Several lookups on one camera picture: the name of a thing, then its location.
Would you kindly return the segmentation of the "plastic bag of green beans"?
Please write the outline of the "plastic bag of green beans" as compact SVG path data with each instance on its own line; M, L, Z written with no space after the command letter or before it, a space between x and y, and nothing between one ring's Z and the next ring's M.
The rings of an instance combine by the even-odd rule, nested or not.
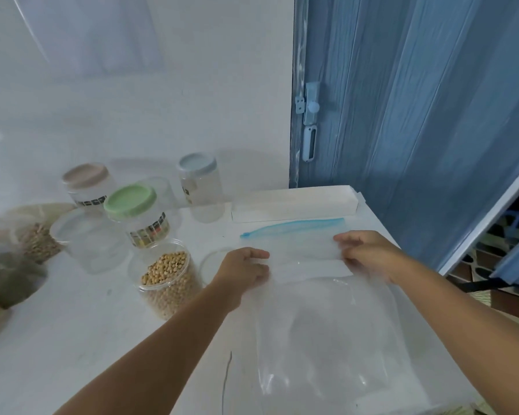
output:
M47 278L45 267L25 255L16 227L0 218L0 308L28 299Z

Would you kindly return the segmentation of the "heap of yellow soybeans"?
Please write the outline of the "heap of yellow soybeans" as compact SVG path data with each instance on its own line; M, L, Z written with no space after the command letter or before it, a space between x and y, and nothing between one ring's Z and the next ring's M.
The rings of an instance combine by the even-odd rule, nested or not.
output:
M163 253L140 277L139 293L162 320L170 319L202 289L191 255L186 250Z

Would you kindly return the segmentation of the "person's right hand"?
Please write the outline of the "person's right hand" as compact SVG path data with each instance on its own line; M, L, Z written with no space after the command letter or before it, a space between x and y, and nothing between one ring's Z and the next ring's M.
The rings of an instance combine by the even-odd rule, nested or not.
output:
M353 250L361 269L371 276L380 276L389 283L395 283L407 256L385 236L372 230L351 230L333 237L340 250Z

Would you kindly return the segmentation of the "clear round jar lid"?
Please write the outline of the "clear round jar lid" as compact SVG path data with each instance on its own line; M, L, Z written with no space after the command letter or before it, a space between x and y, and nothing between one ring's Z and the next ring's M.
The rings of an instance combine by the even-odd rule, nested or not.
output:
M207 286L211 283L217 274L222 261L226 255L233 250L235 249L231 247L220 248L210 252L203 258L198 266L198 275L200 276L202 286Z

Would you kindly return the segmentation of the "long white cardboard box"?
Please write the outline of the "long white cardboard box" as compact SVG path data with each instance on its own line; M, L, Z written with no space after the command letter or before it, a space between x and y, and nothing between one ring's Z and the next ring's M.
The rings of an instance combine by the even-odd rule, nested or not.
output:
M253 191L231 205L235 223L315 220L355 215L365 199L348 185Z

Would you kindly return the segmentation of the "clear jar with grey-blue lid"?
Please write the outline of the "clear jar with grey-blue lid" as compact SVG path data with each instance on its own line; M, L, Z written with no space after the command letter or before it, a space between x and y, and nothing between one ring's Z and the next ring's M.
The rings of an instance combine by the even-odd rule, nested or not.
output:
M225 202L216 158L204 152L190 153L180 158L177 169L194 219L201 223L220 219Z

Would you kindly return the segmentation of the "light blue door latch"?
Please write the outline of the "light blue door latch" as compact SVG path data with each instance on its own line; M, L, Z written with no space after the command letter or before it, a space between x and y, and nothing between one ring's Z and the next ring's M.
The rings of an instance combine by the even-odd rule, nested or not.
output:
M314 160L317 141L317 118L319 104L320 82L305 83L305 92L295 97L295 110L303 118L301 158L305 163Z

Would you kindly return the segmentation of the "empty open clear jar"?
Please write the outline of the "empty open clear jar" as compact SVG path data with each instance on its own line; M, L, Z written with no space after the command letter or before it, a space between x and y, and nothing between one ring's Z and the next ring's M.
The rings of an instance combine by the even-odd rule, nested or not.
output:
M117 268L129 256L122 228L104 213L76 208L60 216L49 233L89 274Z

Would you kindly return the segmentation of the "clear jar with green lid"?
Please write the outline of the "clear jar with green lid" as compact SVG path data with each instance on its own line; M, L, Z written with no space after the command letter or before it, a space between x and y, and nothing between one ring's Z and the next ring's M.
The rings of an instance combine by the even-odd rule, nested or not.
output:
M139 250L151 248L169 236L168 209L156 189L144 181L118 188L104 202L107 217L122 226L131 245Z

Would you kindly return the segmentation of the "person's left forearm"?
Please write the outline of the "person's left forearm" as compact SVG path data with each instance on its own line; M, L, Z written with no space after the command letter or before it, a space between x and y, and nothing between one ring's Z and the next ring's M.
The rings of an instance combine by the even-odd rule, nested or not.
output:
M211 283L54 415L169 415L242 295Z

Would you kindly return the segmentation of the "plastic bag of brown grains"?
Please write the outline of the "plastic bag of brown grains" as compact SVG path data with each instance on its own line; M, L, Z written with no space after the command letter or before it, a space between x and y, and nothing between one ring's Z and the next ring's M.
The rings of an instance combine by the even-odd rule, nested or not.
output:
M52 224L75 208L68 202L36 203L10 209L4 216L12 224L11 234L24 255L42 265L62 251L50 234Z

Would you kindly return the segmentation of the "clear blue-zip plastic bag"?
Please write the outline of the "clear blue-zip plastic bag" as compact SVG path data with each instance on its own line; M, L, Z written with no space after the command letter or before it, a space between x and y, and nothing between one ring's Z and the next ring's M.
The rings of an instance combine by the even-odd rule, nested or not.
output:
M240 236L270 253L269 280L252 292L265 399L353 408L411 370L389 286L351 270L333 240L350 229L341 217Z

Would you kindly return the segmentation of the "open clear jar holding soybeans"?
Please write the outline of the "open clear jar holding soybeans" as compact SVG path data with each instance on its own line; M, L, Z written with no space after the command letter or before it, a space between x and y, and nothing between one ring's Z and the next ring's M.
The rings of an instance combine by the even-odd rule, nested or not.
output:
M179 239L166 239L136 251L127 274L142 299L162 320L170 319L203 287L190 251Z

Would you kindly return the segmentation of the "blue door leaf white-edged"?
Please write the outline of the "blue door leaf white-edged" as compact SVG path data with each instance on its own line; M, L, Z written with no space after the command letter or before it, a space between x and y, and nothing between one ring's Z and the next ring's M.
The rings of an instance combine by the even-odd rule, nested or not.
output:
M470 248L476 244L477 240L486 230L505 212L514 200L519 196L519 175L512 181L512 184L505 190L503 195L495 202L490 210L484 214L473 228L461 239L460 243L453 249L450 257L439 269L439 274L445 277L466 255Z

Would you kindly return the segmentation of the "clear jar with beige lid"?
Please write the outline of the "clear jar with beige lid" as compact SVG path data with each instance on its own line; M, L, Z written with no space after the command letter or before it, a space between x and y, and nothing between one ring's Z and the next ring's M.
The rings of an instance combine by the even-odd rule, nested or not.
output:
M103 207L118 183L103 163L84 163L62 175L62 184L78 208Z

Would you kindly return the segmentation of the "blue folding door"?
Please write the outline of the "blue folding door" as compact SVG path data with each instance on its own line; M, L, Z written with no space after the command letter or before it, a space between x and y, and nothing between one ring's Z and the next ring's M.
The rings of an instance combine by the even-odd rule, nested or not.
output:
M350 185L439 270L519 175L519 0L294 0L293 39L320 110L305 163L292 106L289 188Z

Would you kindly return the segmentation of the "person's left hand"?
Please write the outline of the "person's left hand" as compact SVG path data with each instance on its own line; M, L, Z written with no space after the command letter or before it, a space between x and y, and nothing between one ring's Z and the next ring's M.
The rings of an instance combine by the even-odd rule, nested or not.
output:
M212 284L223 292L230 310L235 310L241 304L244 293L265 283L251 282L249 267L253 263L265 264L262 261L269 257L268 251L252 247L239 248L226 255Z

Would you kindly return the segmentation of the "person's right forearm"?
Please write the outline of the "person's right forearm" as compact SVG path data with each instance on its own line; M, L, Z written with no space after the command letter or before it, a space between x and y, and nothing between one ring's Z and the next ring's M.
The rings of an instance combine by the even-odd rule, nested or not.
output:
M391 279L497 415L519 415L519 324L399 253Z

